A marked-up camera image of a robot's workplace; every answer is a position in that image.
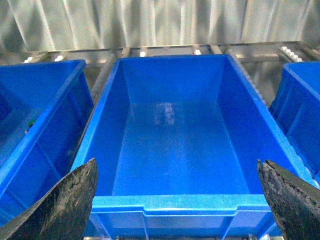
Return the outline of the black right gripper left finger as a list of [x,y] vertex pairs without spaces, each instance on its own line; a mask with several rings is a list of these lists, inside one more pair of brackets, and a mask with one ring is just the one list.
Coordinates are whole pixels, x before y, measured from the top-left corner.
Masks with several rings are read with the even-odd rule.
[[98,183],[95,158],[76,167],[41,199],[0,228],[2,240],[80,240]]

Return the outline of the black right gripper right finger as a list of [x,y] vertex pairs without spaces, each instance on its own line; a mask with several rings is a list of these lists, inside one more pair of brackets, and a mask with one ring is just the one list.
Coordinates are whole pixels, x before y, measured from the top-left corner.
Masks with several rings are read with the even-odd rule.
[[258,160],[257,174],[282,237],[318,240],[320,190],[271,160]]

